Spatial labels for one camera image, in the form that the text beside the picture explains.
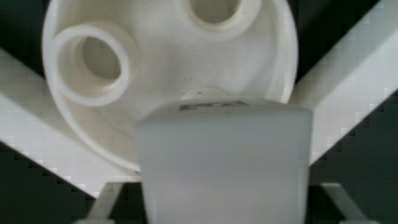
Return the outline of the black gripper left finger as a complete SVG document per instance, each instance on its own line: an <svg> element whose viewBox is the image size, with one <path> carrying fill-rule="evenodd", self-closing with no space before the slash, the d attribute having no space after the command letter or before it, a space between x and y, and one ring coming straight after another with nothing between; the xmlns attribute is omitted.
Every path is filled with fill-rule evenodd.
<svg viewBox="0 0 398 224"><path fill-rule="evenodd" d="M86 216L72 224L141 224L141 186L133 182L108 183Z"/></svg>

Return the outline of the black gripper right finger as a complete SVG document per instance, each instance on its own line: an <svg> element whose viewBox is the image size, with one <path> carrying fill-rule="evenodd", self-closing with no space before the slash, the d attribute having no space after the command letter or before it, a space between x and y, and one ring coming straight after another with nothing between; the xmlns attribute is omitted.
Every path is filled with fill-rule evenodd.
<svg viewBox="0 0 398 224"><path fill-rule="evenodd" d="M324 195L333 209L337 210L342 216L342 219L339 220L337 224L380 224L380 222L371 220L365 216L353 201L353 198L339 183L319 183L317 185L312 185L310 188L316 189Z"/></svg>

